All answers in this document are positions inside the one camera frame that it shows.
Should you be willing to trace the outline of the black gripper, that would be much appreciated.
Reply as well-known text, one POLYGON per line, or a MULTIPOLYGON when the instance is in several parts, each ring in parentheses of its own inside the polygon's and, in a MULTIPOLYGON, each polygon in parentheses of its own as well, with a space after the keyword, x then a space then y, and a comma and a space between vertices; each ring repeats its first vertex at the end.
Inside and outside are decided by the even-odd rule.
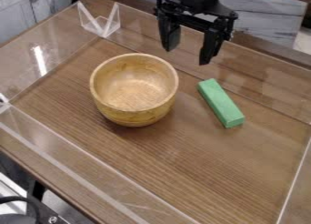
MULTIPOLYGON (((220 0, 156 0, 156 7, 171 5, 177 13, 188 12, 191 15, 212 15, 225 20, 224 39, 230 40, 234 31, 238 13, 224 6, 220 0)), ((157 28, 163 48, 169 52, 180 43, 181 27, 173 17, 163 12, 157 13, 157 28)), ((216 29, 204 32, 204 41, 199 53, 199 64, 207 65, 217 55, 223 44, 223 33, 216 29)))

